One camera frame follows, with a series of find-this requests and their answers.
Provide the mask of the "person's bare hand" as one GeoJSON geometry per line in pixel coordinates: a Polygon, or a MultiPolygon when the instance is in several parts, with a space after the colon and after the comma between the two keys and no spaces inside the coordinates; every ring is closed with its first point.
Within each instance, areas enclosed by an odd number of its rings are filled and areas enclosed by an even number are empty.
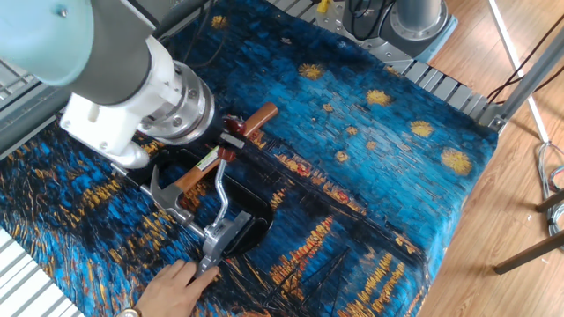
{"type": "Polygon", "coordinates": [[[212,267],[195,277],[197,264],[177,260],[164,267],[146,286],[134,309],[142,317],[188,317],[197,301],[219,273],[212,267]]]}

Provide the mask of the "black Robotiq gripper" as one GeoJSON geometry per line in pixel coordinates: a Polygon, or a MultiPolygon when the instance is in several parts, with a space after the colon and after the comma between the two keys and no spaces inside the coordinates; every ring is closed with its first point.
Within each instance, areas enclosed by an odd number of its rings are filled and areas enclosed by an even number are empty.
{"type": "Polygon", "coordinates": [[[221,139],[225,144],[242,149],[245,146],[243,139],[224,132],[224,116],[225,111],[220,107],[216,107],[211,123],[203,134],[203,143],[215,144],[221,139]]]}

